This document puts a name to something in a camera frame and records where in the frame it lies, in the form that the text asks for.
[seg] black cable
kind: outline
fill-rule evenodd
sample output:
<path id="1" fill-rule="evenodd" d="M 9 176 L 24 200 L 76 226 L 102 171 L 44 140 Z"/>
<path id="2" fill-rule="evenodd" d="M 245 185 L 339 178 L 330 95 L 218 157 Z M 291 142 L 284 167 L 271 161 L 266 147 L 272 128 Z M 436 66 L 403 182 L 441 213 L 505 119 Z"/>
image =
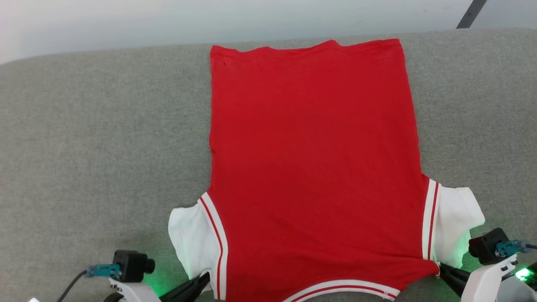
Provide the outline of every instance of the black cable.
<path id="1" fill-rule="evenodd" d="M 66 288 L 66 291 L 63 292 L 62 296 L 58 299 L 57 302 L 62 302 L 65 297 L 67 296 L 67 293 L 71 290 L 72 286 L 75 285 L 75 283 L 82 277 L 84 276 L 88 271 L 87 270 L 84 270 L 83 272 L 81 272 L 80 274 L 78 274 L 78 276 L 75 277 L 75 279 L 73 281 L 71 281 L 71 284 L 69 284 L 69 286 L 67 286 Z"/>

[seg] red fabric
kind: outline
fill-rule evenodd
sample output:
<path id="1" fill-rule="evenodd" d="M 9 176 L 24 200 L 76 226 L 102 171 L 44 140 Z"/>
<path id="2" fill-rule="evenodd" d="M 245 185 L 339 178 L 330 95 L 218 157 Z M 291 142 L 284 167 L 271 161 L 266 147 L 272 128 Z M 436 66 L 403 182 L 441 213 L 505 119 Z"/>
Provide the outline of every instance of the red fabric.
<path id="1" fill-rule="evenodd" d="M 438 273 L 422 256 L 429 178 L 398 40 L 214 46 L 211 68 L 208 194 L 229 248 L 227 301 L 338 279 L 403 290 Z"/>

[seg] white sleeve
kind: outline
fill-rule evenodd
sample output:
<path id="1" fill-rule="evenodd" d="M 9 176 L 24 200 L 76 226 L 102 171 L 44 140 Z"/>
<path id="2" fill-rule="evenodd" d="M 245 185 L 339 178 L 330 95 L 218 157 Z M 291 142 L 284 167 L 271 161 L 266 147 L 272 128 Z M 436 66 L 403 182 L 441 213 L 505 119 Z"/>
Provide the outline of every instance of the white sleeve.
<path id="1" fill-rule="evenodd" d="M 434 252 L 439 262 L 462 267 L 468 252 L 470 229 L 485 223 L 485 217 L 470 188 L 439 188 Z"/>
<path id="2" fill-rule="evenodd" d="M 168 233 L 177 257 L 190 279 L 211 273 L 220 255 L 218 239 L 204 214 L 203 206 L 174 208 L 168 222 Z M 203 291 L 212 289 L 215 276 Z"/>

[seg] striped trim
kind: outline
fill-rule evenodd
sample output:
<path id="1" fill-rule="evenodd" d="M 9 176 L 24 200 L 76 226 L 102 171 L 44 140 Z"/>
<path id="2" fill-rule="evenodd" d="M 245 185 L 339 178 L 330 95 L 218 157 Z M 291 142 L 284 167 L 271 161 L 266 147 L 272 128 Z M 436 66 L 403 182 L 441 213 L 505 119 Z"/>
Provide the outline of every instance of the striped trim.
<path id="1" fill-rule="evenodd" d="M 422 252 L 423 259 L 436 262 L 434 254 L 434 235 L 436 233 L 436 218 L 438 215 L 438 192 L 441 185 L 429 179 L 429 188 L 425 199 L 425 210 L 423 212 L 423 232 L 422 232 Z"/>
<path id="2" fill-rule="evenodd" d="M 400 293 L 399 290 L 393 287 L 373 282 L 361 280 L 334 280 L 310 286 L 285 299 L 284 302 L 302 302 L 322 294 L 343 291 L 370 293 L 390 301 L 395 300 Z"/>
<path id="3" fill-rule="evenodd" d="M 218 264 L 216 266 L 216 286 L 212 286 L 215 289 L 214 298 L 218 300 L 225 300 L 228 267 L 228 240 L 226 238 L 226 233 L 224 232 L 224 226 L 222 225 L 220 216 L 218 215 L 216 207 L 214 206 L 213 200 L 209 194 L 203 194 L 198 202 L 203 204 L 207 213 L 207 218 L 213 226 L 213 230 L 216 233 L 216 237 L 218 238 L 218 243 L 220 245 L 220 257 L 218 258 Z"/>

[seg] glowing green led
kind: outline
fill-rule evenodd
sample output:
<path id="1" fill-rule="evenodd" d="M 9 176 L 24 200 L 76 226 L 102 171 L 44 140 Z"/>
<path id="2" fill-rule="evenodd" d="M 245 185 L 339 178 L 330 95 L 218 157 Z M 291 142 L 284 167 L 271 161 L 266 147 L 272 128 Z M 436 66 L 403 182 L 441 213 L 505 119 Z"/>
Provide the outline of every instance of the glowing green led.
<path id="1" fill-rule="evenodd" d="M 526 280 L 526 277 L 529 276 L 531 272 L 528 269 L 521 269 L 517 271 L 514 275 L 522 281 Z"/>

